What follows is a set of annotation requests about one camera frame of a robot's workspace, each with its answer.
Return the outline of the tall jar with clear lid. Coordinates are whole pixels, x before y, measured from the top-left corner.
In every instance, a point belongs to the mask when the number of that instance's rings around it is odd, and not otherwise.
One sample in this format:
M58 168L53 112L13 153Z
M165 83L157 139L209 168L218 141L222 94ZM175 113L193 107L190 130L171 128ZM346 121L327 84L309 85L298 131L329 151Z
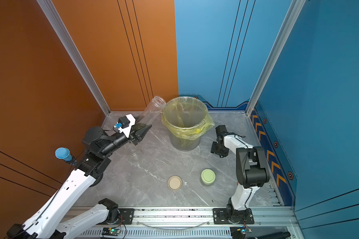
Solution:
M137 119L136 124L133 126L133 130L139 131L148 125L151 125L165 106L165 100L160 96L155 96Z

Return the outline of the cream jar lid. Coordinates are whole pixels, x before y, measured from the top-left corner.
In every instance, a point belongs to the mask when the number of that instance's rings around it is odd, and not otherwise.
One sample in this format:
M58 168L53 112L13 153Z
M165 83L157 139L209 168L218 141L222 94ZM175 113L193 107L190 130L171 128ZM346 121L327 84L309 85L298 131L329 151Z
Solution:
M182 186L182 179L179 176L174 175L168 179L169 189L173 191L177 191L181 188L181 186Z

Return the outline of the glass jar with tea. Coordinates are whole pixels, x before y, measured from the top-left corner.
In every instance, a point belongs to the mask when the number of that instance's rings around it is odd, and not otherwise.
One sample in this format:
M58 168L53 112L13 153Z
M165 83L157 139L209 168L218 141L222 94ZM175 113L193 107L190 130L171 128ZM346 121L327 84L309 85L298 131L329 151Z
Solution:
M132 164L139 164L143 160L142 151L136 145L131 145L127 148L127 156Z

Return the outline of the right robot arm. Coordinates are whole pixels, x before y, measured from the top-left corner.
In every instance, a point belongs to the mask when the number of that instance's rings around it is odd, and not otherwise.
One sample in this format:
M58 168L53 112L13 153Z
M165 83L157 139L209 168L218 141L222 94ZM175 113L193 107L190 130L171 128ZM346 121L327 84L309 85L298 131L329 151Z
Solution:
M270 172L264 149L244 141L243 137L228 132L225 125L215 129L217 139L212 143L211 153L221 158L229 152L236 156L237 188L226 205L225 218L232 224L253 224L249 204L255 193L269 182Z

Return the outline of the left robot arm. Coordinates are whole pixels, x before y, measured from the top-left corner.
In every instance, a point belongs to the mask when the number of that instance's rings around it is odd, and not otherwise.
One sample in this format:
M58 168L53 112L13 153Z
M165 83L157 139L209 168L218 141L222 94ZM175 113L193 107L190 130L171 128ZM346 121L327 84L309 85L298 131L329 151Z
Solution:
M152 125L133 126L129 136L116 132L109 136L99 126L89 129L83 139L87 146L83 158L66 178L61 188L23 224L14 224L8 239L73 239L90 227L105 222L121 222L118 204L102 199L93 208L63 222L62 219L78 198L97 185L111 163L110 156L127 143L140 143Z

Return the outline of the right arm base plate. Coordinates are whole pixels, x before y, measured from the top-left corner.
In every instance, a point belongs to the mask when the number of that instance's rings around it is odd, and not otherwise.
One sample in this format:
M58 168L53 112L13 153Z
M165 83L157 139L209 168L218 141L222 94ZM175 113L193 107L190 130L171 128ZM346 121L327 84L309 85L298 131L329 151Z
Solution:
M230 210L227 208L214 208L213 210L213 220L216 225L223 224L246 224L253 225L254 216L251 209L246 209L242 211Z

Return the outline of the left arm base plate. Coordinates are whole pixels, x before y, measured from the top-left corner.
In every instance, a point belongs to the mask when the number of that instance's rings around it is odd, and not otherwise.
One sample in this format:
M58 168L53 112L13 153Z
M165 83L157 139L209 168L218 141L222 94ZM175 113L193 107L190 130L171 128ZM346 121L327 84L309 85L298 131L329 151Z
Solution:
M118 209L118 220L116 221L116 225L131 225L134 219L135 209L133 208L119 208Z

